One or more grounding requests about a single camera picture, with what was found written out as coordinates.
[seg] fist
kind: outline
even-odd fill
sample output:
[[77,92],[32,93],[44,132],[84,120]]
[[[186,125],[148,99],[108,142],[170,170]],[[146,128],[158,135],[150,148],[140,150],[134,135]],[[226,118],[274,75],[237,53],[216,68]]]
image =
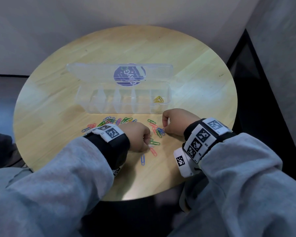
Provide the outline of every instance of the fist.
[[200,120],[197,115],[186,111],[184,109],[171,109],[166,110],[162,114],[162,124],[164,131],[168,134],[176,134],[183,136],[185,129],[195,121]]
[[118,126],[128,137],[129,150],[143,152],[148,149],[150,129],[140,122],[129,122]]

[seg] wooden table surface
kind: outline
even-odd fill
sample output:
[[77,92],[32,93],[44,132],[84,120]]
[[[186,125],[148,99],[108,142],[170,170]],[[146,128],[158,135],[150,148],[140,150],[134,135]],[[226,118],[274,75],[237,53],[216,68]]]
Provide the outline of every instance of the wooden table surface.
[[[67,63],[169,63],[172,103],[201,118],[215,117],[232,128],[237,112],[237,93],[232,76],[209,47],[199,40],[167,28],[122,26],[97,31],[60,48],[43,61],[26,81],[16,102],[14,134],[21,156],[37,171],[88,124],[100,123],[111,114],[89,114],[75,103],[79,80],[65,70]],[[162,127],[161,114],[112,114],[133,117],[149,126]],[[103,200],[137,199],[157,194],[184,181],[173,151],[183,139],[168,135],[155,147],[158,156],[129,153],[126,163]]]

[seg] plastic organizer compartment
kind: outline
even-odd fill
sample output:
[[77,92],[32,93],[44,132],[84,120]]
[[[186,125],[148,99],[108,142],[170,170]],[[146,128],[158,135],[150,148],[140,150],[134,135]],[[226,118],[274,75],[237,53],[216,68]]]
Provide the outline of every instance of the plastic organizer compartment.
[[72,63],[67,70],[81,80],[76,103],[88,113],[161,114],[171,102],[169,64]]

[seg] gray sweatshirt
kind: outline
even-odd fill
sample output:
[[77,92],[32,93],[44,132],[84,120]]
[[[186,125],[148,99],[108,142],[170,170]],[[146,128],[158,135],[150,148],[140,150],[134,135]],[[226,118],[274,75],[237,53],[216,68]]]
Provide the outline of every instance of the gray sweatshirt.
[[[170,236],[296,236],[296,181],[265,144],[240,134],[201,161],[209,184]],[[113,174],[87,139],[0,189],[0,237],[79,236],[80,219],[109,191]]]

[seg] forearm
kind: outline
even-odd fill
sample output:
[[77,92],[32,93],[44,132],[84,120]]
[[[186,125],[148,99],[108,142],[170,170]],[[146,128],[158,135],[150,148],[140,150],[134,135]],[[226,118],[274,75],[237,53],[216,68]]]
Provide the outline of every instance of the forearm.
[[0,236],[69,235],[112,184],[104,156],[79,137],[45,167],[0,193]]
[[201,160],[230,236],[296,236],[296,181],[265,144],[240,134]]

